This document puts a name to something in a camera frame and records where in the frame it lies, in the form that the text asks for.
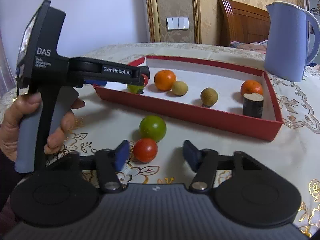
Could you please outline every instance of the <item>blue electric kettle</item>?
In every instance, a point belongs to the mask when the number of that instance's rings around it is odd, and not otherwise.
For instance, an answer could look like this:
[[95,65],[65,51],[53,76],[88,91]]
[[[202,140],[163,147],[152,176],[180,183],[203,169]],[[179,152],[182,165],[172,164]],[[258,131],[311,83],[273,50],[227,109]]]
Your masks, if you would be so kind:
[[[273,2],[266,5],[271,26],[265,57],[265,70],[283,79],[300,82],[306,64],[318,54],[320,25],[316,17],[291,3]],[[308,22],[311,23],[315,43],[308,55]]]

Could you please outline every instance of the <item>yellowish round fruit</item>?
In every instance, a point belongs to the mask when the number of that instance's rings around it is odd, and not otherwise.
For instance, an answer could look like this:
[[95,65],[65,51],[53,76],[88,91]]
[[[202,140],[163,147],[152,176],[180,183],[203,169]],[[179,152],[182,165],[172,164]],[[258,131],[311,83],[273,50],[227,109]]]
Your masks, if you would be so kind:
[[202,90],[200,98],[204,106],[213,106],[218,101],[218,93],[213,88]]
[[176,81],[173,83],[171,90],[176,96],[183,96],[188,92],[188,86],[185,82]]

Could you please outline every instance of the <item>human hand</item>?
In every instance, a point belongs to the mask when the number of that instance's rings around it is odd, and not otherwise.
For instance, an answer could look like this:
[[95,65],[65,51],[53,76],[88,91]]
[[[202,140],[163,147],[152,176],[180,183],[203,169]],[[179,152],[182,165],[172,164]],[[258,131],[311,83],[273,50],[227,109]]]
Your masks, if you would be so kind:
[[[4,120],[0,127],[0,149],[12,161],[17,158],[17,145],[19,135],[19,123],[25,114],[31,114],[39,107],[41,94],[21,95],[15,100],[9,109],[4,113]],[[78,109],[85,105],[84,101],[77,98],[72,104],[72,109]],[[56,153],[63,144],[66,136],[65,133],[75,123],[73,112],[68,111],[61,120],[60,127],[51,134],[44,146],[45,154]]]

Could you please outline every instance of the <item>wooden bed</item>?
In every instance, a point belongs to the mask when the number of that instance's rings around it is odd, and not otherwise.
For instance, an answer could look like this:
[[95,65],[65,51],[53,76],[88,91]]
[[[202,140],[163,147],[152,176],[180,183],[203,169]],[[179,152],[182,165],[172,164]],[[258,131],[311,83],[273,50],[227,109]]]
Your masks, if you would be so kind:
[[229,46],[232,41],[250,43],[268,39],[268,11],[231,0],[218,0],[218,3],[223,12],[220,46]]

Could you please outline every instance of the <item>green tomato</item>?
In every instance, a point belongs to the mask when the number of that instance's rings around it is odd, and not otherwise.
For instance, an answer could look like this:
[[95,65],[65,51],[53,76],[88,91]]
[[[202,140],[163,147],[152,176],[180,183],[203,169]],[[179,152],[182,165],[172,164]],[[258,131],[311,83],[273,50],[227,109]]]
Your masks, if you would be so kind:
[[127,85],[127,89],[133,94],[143,94],[144,86]]
[[139,131],[142,138],[151,138],[158,142],[165,136],[167,126],[159,116],[148,115],[142,119]]

